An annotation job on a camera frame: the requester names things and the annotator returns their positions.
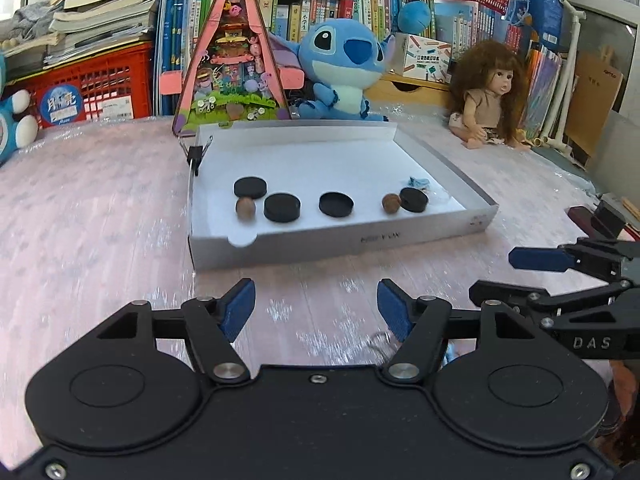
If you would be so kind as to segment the long-haired baby doll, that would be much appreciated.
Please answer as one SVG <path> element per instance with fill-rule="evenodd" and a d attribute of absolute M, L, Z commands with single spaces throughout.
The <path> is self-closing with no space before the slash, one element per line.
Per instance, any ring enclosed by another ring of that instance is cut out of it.
<path fill-rule="evenodd" d="M 527 84 L 520 59 L 507 46 L 483 40 L 466 50 L 454 66 L 449 91 L 448 128 L 466 148 L 526 148 L 518 122 Z"/>

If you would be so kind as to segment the black round puck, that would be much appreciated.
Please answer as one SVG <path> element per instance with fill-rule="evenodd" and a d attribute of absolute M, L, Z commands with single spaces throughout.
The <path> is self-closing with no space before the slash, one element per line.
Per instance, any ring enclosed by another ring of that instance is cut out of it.
<path fill-rule="evenodd" d="M 290 223 L 299 218 L 300 200 L 290 193 L 274 193 L 264 201 L 264 216 L 277 223 Z"/>
<path fill-rule="evenodd" d="M 415 214 L 423 212 L 428 204 L 428 197 L 420 188 L 402 188 L 399 198 L 401 208 Z"/>

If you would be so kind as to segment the black round lid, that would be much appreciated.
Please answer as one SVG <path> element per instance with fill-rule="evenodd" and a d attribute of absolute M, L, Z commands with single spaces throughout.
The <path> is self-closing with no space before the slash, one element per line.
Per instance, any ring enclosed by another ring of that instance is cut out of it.
<path fill-rule="evenodd" d="M 326 192 L 320 196 L 318 207 L 328 217 L 346 218 L 352 214 L 354 201 L 341 192 Z"/>

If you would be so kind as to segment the Doraemon plush toy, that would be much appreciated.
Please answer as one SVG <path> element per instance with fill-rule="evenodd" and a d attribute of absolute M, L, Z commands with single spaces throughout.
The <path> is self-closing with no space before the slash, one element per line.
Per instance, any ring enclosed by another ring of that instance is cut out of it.
<path fill-rule="evenodd" d="M 26 114 L 32 97 L 26 90 L 18 90 L 0 104 L 0 164 L 7 162 L 22 148 L 33 144 L 38 134 L 37 119 Z"/>

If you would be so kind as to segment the wooden drawer organizer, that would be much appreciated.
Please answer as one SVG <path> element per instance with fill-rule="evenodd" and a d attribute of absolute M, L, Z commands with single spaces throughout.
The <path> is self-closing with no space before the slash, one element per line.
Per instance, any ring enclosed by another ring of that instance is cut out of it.
<path fill-rule="evenodd" d="M 364 96 L 372 103 L 446 107 L 449 100 L 449 87 L 440 82 L 384 74 L 364 92 Z"/>

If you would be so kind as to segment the black binder clip on tray edge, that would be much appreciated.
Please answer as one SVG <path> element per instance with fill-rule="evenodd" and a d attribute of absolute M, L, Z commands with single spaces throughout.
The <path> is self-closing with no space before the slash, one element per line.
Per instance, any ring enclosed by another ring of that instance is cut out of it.
<path fill-rule="evenodd" d="M 183 154 L 184 156 L 186 156 L 186 163 L 188 164 L 194 177 L 197 177 L 198 174 L 200 173 L 201 163 L 212 142 L 213 142 L 213 138 L 211 136 L 207 139 L 204 145 L 202 144 L 186 145 L 186 142 L 184 142 L 183 140 L 179 141 L 180 148 L 182 148 Z"/>

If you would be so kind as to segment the black small box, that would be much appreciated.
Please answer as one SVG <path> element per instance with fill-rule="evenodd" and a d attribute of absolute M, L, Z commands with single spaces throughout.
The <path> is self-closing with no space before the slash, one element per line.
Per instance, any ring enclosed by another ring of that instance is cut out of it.
<path fill-rule="evenodd" d="M 600 200 L 591 218 L 593 229 L 608 238 L 616 238 L 623 231 L 627 222 L 611 204 L 605 200 Z"/>

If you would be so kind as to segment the white patterned cardboard box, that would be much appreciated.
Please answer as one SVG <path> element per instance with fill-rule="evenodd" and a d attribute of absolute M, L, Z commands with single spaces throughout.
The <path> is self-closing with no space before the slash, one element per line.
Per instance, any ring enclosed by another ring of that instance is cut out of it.
<path fill-rule="evenodd" d="M 448 84 L 451 46 L 446 42 L 398 32 L 390 63 L 396 75 Z"/>

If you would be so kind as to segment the brown walnut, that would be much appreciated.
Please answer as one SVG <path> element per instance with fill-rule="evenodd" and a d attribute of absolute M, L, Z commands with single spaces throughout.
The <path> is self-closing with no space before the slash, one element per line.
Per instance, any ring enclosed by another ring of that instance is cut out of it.
<path fill-rule="evenodd" d="M 401 207 L 401 198 L 398 194 L 388 193 L 382 198 L 382 207 L 386 214 L 397 214 Z"/>

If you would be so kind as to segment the Stitch blue plush toy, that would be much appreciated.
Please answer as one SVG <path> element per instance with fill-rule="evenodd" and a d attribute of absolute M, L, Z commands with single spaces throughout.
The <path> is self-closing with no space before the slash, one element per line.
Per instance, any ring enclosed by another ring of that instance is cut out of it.
<path fill-rule="evenodd" d="M 386 72 L 395 37 L 378 40 L 366 25 L 352 18 L 332 18 L 314 25 L 302 41 L 271 34 L 277 46 L 295 54 L 314 97 L 295 104 L 302 119 L 370 120 L 387 117 L 372 112 L 364 92 Z"/>

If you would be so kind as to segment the pink triangular diorama house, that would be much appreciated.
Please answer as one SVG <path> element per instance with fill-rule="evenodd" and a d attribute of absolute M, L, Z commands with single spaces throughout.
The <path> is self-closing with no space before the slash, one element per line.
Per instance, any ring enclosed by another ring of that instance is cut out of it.
<path fill-rule="evenodd" d="M 213 0 L 183 79 L 172 133 L 292 118 L 258 0 Z"/>

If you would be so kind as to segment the black round cap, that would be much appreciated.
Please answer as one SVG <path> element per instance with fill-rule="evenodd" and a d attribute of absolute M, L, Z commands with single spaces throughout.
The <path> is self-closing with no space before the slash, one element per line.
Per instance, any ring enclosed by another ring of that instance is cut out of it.
<path fill-rule="evenodd" d="M 242 177 L 234 182 L 233 192 L 237 198 L 258 200 L 267 194 L 267 182 L 260 177 Z"/>

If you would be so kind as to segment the white pipe rack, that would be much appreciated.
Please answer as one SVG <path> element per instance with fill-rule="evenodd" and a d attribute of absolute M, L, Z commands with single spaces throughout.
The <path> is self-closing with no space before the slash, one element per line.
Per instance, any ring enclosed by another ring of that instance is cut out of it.
<path fill-rule="evenodd" d="M 560 0 L 560 3 L 570 14 L 570 46 L 554 86 L 552 101 L 544 118 L 541 134 L 537 136 L 534 144 L 538 148 L 553 148 L 565 158 L 571 158 L 572 148 L 563 139 L 568 109 L 574 92 L 578 40 L 582 22 L 586 19 L 586 12 L 576 9 L 568 0 Z"/>

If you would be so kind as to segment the small brown nut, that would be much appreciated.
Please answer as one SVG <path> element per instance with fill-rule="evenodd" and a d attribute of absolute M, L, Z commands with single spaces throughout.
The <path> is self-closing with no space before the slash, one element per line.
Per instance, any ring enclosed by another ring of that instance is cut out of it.
<path fill-rule="evenodd" d="M 235 203 L 235 213 L 243 222 L 253 221 L 256 214 L 255 201 L 250 197 L 241 197 Z"/>

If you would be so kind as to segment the white cardboard tray box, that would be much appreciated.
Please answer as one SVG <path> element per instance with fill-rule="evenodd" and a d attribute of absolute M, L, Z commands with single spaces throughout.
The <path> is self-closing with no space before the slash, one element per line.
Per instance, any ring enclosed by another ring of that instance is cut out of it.
<path fill-rule="evenodd" d="M 294 263 L 396 248 L 483 232 L 497 202 L 453 162 L 406 126 L 393 122 L 276 120 L 205 125 L 198 143 L 213 138 L 200 173 L 189 178 L 188 242 L 195 271 Z M 299 218 L 277 223 L 255 200 L 253 221 L 235 213 L 233 185 L 242 177 L 267 182 L 267 196 L 290 193 Z M 400 207 L 386 214 L 382 198 L 399 195 L 410 177 L 430 189 L 420 214 Z M 341 192 L 352 214 L 322 214 L 319 198 Z"/>

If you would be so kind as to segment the red plastic crate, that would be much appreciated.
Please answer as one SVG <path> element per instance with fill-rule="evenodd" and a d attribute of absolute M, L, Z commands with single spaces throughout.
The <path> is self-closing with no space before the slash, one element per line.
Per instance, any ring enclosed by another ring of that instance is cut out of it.
<path fill-rule="evenodd" d="M 15 79 L 3 95 L 27 91 L 27 111 L 41 128 L 85 120 L 145 118 L 153 111 L 152 57 L 149 41 L 127 44 Z"/>

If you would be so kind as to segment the stack of books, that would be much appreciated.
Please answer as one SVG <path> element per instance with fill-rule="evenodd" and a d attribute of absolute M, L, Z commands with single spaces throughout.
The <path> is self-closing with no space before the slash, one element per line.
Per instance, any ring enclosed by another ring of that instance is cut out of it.
<path fill-rule="evenodd" d="M 160 0 L 1 0 L 1 63 L 14 80 L 149 40 Z"/>

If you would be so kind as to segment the dark red phone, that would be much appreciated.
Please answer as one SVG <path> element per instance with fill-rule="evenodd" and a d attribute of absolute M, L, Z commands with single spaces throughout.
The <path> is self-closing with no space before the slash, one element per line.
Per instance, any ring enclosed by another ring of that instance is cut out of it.
<path fill-rule="evenodd" d="M 603 222 L 587 207 L 574 206 L 566 211 L 570 221 L 575 223 L 588 237 L 602 238 L 602 240 L 623 240 L 624 242 L 638 242 L 639 234 L 620 220 Z"/>

